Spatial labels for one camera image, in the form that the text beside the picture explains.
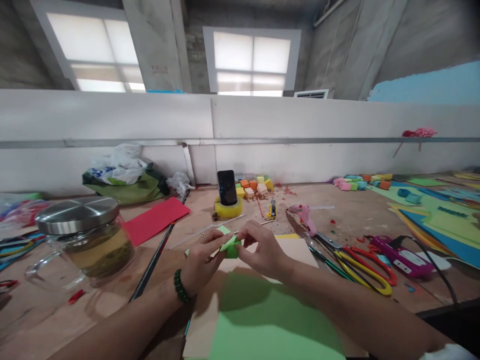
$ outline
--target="window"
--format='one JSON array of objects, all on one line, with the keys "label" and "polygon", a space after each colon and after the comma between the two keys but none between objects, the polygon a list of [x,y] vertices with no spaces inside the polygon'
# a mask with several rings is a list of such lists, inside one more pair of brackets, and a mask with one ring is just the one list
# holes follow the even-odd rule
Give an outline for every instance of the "window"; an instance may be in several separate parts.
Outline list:
[{"label": "window", "polygon": [[77,90],[145,92],[122,10],[56,0],[32,4],[63,74]]},{"label": "window", "polygon": [[210,91],[282,96],[293,90],[301,30],[203,27]]}]

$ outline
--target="air vent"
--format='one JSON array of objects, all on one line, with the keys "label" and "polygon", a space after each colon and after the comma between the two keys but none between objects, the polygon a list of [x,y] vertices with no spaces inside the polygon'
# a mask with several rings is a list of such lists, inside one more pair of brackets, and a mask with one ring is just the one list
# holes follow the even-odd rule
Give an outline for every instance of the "air vent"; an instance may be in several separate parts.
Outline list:
[{"label": "air vent", "polygon": [[329,90],[310,90],[310,91],[298,91],[294,98],[311,98],[311,99],[326,99],[329,95]]}]

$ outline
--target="glass jar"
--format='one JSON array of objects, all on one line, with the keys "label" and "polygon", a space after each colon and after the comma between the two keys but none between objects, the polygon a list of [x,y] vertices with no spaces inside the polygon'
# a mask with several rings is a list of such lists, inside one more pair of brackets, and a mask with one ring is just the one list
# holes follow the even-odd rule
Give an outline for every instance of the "glass jar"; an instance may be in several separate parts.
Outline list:
[{"label": "glass jar", "polygon": [[[50,290],[67,290],[87,278],[94,287],[105,284],[125,269],[135,249],[124,229],[117,201],[110,197],[83,197],[57,203],[35,218],[53,251],[31,264],[25,278]],[[60,257],[80,274],[58,286],[43,278],[42,267]]]}]

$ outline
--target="green bead bracelet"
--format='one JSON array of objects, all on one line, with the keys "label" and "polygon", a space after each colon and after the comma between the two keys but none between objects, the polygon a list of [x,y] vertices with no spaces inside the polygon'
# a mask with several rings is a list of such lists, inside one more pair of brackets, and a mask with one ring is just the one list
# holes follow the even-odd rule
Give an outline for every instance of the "green bead bracelet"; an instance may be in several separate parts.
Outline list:
[{"label": "green bead bracelet", "polygon": [[178,294],[178,297],[182,302],[186,304],[190,302],[190,298],[187,295],[187,292],[185,291],[184,286],[182,285],[182,281],[180,280],[181,271],[182,269],[178,269],[177,271],[175,271],[175,275],[173,276],[173,283],[175,284],[175,290],[176,290],[176,293]]}]

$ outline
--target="jar handle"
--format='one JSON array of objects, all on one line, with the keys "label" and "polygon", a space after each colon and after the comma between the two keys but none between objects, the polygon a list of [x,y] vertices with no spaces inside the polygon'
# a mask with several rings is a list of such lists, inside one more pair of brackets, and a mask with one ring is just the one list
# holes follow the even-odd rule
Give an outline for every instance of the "jar handle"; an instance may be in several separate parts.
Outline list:
[{"label": "jar handle", "polygon": [[39,260],[36,263],[30,264],[25,271],[24,277],[25,279],[34,285],[37,285],[40,288],[46,289],[46,290],[51,290],[51,291],[67,291],[73,288],[74,286],[78,285],[80,282],[82,282],[85,279],[85,275],[80,274],[79,277],[74,279],[72,282],[70,282],[67,285],[59,286],[59,285],[54,285],[50,281],[44,279],[41,277],[38,272],[41,268],[43,268],[45,265],[47,265],[50,261],[52,261],[54,258],[57,256],[61,256],[62,254],[59,251],[52,251],[49,254],[47,254],[43,259]]}]

